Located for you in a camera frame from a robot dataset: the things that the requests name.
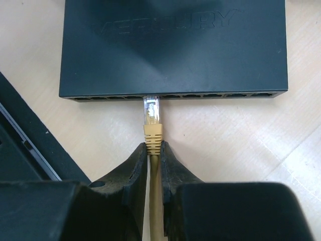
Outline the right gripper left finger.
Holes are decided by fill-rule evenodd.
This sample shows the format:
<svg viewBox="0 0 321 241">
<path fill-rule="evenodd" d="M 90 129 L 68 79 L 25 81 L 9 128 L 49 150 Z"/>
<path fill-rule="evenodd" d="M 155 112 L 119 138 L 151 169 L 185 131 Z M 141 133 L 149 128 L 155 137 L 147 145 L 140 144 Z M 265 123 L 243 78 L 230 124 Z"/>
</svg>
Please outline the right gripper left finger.
<svg viewBox="0 0 321 241">
<path fill-rule="evenodd" d="M 89 185 L 2 182 L 1 240 L 141 240 L 147 148 Z"/>
</svg>

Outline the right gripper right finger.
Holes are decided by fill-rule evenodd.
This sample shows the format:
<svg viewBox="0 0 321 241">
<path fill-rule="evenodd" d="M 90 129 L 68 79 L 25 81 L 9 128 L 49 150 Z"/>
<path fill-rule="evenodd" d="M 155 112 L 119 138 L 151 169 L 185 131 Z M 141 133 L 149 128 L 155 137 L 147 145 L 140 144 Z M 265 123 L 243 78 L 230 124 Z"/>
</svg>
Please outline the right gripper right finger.
<svg viewBox="0 0 321 241">
<path fill-rule="evenodd" d="M 169 240 L 313 240 L 297 197 L 284 184 L 204 182 L 165 141 L 160 164 Z"/>
</svg>

